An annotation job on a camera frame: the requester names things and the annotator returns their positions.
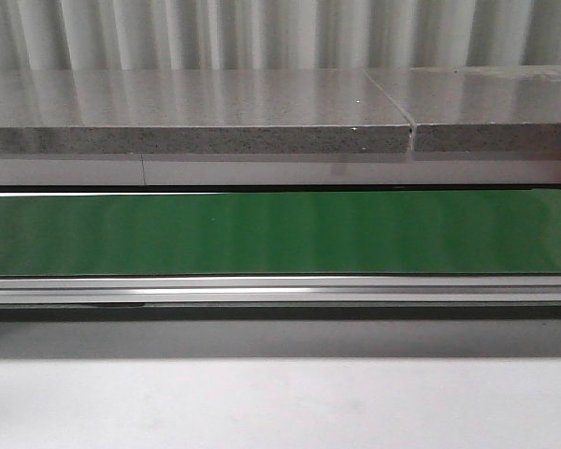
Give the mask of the grey stone ledge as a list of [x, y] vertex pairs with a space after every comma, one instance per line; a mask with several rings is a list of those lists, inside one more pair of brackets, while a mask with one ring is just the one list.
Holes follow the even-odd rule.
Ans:
[[561, 66], [0, 71], [2, 154], [561, 155]]

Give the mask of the green conveyor belt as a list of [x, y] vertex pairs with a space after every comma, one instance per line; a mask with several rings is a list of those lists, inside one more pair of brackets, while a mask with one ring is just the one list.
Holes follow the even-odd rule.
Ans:
[[561, 273], [561, 190], [0, 197], [0, 277]]

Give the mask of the aluminium conveyor frame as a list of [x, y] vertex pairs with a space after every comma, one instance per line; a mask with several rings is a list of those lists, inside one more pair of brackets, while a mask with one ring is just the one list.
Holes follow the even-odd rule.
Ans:
[[0, 321], [561, 319], [561, 275], [0, 278]]

